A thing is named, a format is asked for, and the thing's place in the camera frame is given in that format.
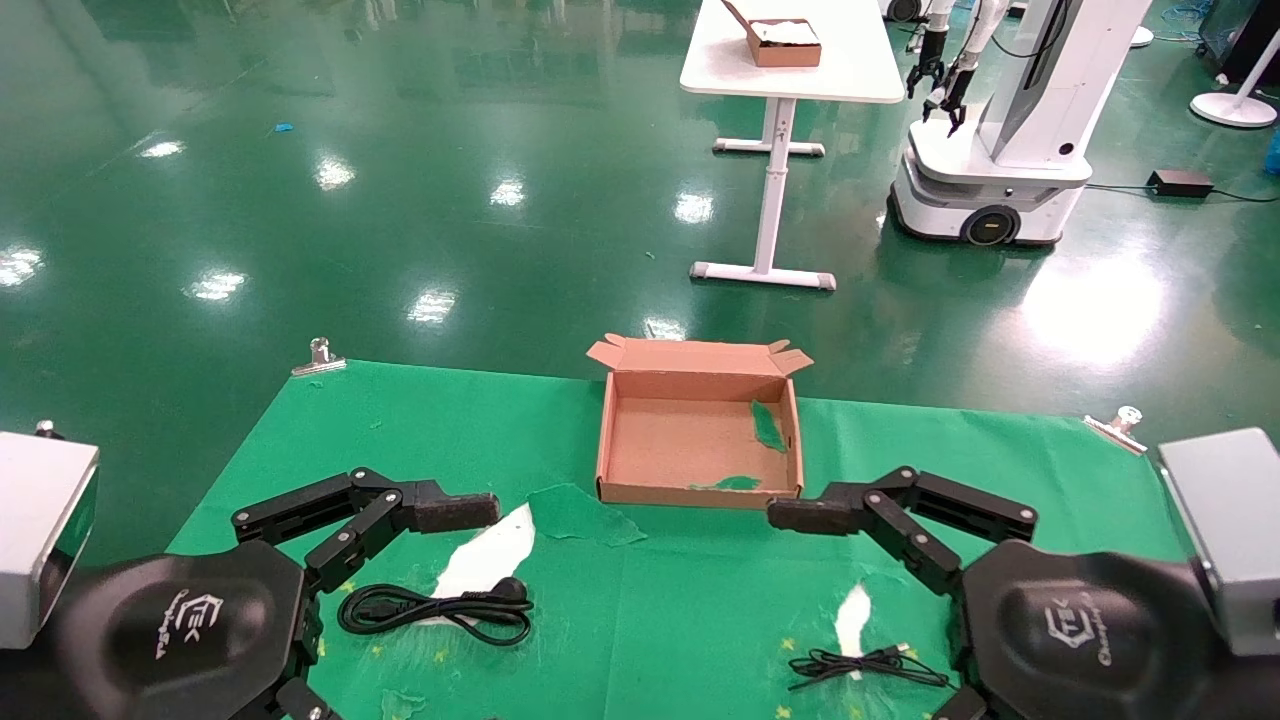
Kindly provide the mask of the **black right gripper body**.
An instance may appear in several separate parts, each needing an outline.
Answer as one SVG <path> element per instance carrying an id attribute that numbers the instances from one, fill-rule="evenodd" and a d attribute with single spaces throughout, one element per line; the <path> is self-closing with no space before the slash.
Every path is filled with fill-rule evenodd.
<path id="1" fill-rule="evenodd" d="M 1204 574 L 993 547 L 957 588 L 957 669 L 987 719 L 1275 719 L 1277 657 L 1224 638 Z"/>

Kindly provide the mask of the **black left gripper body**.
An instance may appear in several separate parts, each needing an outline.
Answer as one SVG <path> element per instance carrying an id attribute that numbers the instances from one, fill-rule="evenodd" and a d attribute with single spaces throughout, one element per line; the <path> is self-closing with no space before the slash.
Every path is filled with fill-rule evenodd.
<path id="1" fill-rule="evenodd" d="M 305 570 L 261 541 L 92 571 L 50 618 L 50 715 L 268 719 L 268 691 L 317 661 L 314 601 Z"/>

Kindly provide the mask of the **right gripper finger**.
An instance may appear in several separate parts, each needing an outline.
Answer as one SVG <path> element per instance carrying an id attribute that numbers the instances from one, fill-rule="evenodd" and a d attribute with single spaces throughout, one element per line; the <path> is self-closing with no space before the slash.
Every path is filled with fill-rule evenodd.
<path id="1" fill-rule="evenodd" d="M 989 706 L 986 697 L 972 685 L 964 685 L 943 702 L 932 715 L 933 720 L 984 720 Z"/>
<path id="2" fill-rule="evenodd" d="M 835 482 L 817 498 L 773 498 L 769 524 L 814 536 L 869 536 L 938 596 L 957 591 L 960 557 L 916 519 L 998 544 L 1032 541 L 1034 509 L 934 473 L 901 466 L 870 483 Z"/>

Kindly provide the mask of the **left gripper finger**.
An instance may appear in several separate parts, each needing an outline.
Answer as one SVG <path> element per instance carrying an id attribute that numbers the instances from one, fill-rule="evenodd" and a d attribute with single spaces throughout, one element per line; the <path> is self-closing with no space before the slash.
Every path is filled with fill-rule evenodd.
<path id="1" fill-rule="evenodd" d="M 268 719 L 335 719 L 337 711 L 310 688 L 302 678 L 291 678 L 266 693 Z"/>
<path id="2" fill-rule="evenodd" d="M 303 560 L 308 588 L 332 593 L 403 532 L 483 529 L 499 518 L 494 495 L 448 495 L 435 480 L 396 482 L 356 468 L 239 509 L 232 525 L 239 543 L 269 544 L 334 525 Z"/>

